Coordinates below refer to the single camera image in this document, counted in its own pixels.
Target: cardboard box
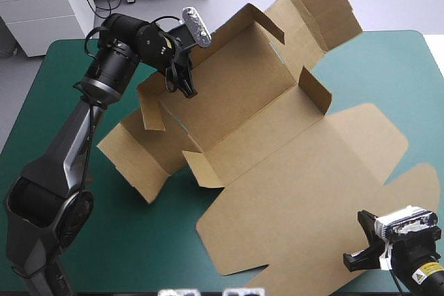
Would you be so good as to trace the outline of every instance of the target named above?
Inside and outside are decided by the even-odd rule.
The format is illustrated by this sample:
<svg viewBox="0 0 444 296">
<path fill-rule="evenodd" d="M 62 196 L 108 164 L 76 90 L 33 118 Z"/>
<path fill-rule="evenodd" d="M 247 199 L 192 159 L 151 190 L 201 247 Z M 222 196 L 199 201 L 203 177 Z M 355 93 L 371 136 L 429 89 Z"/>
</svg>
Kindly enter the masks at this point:
<svg viewBox="0 0 444 296">
<path fill-rule="evenodd" d="M 327 50 L 361 32 L 347 0 L 277 0 L 267 13 L 247 4 L 212 34 L 210 48 L 193 50 L 196 97 L 185 101 L 168 93 L 156 73 L 137 89 L 140 110 L 99 144 L 148 202 L 186 165 L 183 150 L 215 159 L 215 145 L 294 86 L 303 66 L 313 67 Z M 285 44 L 274 21 L 286 31 Z M 186 154 L 194 168 L 197 156 Z M 220 170 L 231 176 L 200 185 L 225 186 L 243 164 L 257 160 L 239 161 L 237 171 Z"/>
<path fill-rule="evenodd" d="M 374 105 L 325 116 L 332 95 L 308 69 L 360 32 L 347 0 L 248 4 L 193 50 L 196 97 L 155 73 L 99 148 L 148 202 L 186 164 L 226 187 L 197 226 L 220 273 L 268 265 L 250 283 L 267 295 L 330 294 L 356 276 L 341 255 L 365 247 L 358 210 L 438 206 L 431 166 L 383 186 L 408 142 Z"/>
</svg>

